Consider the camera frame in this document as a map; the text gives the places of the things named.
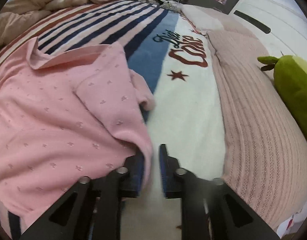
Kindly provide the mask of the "pink knit top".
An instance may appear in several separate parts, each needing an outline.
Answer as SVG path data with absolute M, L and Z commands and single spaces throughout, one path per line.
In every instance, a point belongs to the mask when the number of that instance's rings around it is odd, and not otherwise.
M 51 56 L 32 38 L 0 66 L 0 202 L 29 227 L 82 176 L 153 154 L 141 110 L 154 97 L 121 44 Z

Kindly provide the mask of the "pink knitted near pillow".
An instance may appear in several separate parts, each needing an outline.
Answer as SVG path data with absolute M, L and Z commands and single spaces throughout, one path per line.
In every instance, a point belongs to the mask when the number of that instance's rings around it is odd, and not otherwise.
M 225 130 L 223 179 L 273 229 L 307 201 L 307 142 L 259 66 L 251 35 L 208 33 Z

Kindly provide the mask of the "green plush toy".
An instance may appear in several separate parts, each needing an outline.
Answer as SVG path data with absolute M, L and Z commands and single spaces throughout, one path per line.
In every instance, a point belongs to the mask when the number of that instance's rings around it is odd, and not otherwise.
M 307 61 L 294 55 L 257 60 L 261 71 L 273 70 L 274 87 L 307 140 Z

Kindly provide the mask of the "striped cola bed blanket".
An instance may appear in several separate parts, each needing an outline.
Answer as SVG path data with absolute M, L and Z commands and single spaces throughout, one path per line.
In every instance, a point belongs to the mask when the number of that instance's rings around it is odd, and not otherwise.
M 153 154 L 147 187 L 127 205 L 123 239 L 179 239 L 175 200 L 162 198 L 158 147 L 198 177 L 223 174 L 224 126 L 207 38 L 179 13 L 140 2 L 117 1 L 62 9 L 41 20 L 0 52 L 0 66 L 21 45 L 38 39 L 38 49 L 56 56 L 69 50 L 119 43 L 130 70 L 142 76 L 155 106 L 141 110 Z M 10 239 L 25 228 L 0 202 L 0 226 Z

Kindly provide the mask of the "pink far pillow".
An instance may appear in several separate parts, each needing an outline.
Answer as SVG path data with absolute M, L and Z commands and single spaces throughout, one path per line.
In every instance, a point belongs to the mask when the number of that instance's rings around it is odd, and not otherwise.
M 202 35 L 206 35 L 208 31 L 225 30 L 256 38 L 235 18 L 217 10 L 183 4 L 181 12 L 193 24 L 195 30 Z

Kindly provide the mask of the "white bed headboard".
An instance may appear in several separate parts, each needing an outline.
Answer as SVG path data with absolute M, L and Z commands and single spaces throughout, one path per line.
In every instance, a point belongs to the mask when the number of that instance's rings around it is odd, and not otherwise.
M 269 56 L 298 56 L 307 61 L 307 19 L 282 0 L 239 0 L 230 16 L 248 28 Z

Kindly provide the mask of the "beige pink duvet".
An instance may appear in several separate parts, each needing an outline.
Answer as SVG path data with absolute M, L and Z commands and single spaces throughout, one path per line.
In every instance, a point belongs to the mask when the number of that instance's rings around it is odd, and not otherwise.
M 53 11 L 88 3 L 89 0 L 11 0 L 0 11 L 0 47 L 9 44 Z

